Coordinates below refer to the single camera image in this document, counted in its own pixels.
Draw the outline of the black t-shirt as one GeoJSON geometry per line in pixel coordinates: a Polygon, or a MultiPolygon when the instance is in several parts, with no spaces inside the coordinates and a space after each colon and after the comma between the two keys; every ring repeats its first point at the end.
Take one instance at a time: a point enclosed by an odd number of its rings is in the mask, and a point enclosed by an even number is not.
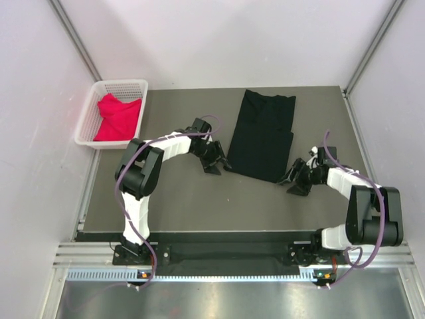
{"type": "Polygon", "coordinates": [[[277,183],[286,172],[294,133],[295,96],[246,90],[227,153],[227,171],[277,183]]]}

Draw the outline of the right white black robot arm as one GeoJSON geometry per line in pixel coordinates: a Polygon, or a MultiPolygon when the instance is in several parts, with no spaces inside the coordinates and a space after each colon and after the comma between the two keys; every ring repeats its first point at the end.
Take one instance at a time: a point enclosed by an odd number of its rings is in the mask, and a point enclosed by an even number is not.
{"type": "Polygon", "coordinates": [[[397,247],[402,243],[400,192],[369,181],[353,168],[341,165],[337,148],[314,147],[307,161],[296,159],[279,185],[290,184],[287,192],[306,197],[314,185],[326,185],[348,200],[345,222],[317,230],[311,237],[310,255],[318,263],[352,246],[379,244],[397,247]]]}

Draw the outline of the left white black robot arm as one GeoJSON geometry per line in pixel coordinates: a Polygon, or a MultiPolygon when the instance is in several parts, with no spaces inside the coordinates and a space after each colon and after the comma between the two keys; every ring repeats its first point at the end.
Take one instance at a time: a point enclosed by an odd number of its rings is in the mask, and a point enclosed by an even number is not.
{"type": "Polygon", "coordinates": [[[193,154],[200,159],[205,173],[220,175],[218,163],[231,168],[221,143],[213,139],[214,133],[207,121],[195,118],[191,126],[160,138],[129,141],[114,175],[114,191],[125,216],[120,242],[135,263],[146,262],[151,254],[147,243],[149,200],[157,187],[163,162],[193,154]]]}

